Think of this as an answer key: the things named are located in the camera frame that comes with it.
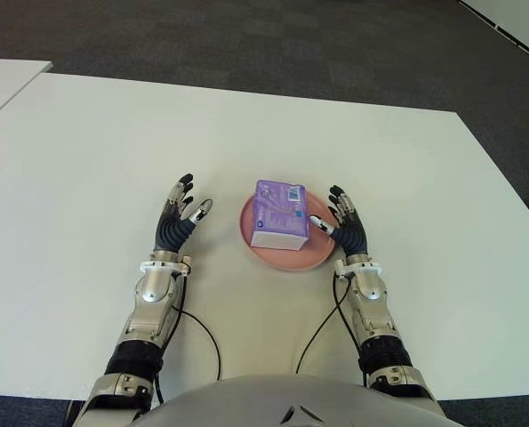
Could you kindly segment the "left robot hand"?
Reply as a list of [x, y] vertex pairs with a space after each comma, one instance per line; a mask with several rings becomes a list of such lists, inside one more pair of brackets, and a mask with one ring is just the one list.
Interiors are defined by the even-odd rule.
[[160, 214], [155, 234], [155, 251], [178, 253], [197, 224], [210, 213], [213, 201], [203, 200], [186, 214], [186, 209], [193, 203], [194, 197], [189, 192], [194, 187], [194, 176], [187, 173], [173, 185]]

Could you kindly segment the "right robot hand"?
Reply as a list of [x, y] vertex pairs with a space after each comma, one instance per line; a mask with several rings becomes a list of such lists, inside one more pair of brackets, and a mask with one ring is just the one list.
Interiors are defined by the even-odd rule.
[[328, 198], [332, 206], [328, 209], [337, 224], [332, 225], [317, 215], [310, 215], [310, 222], [339, 245], [347, 257], [368, 255], [365, 228], [351, 198], [337, 185], [333, 185], [329, 191]]

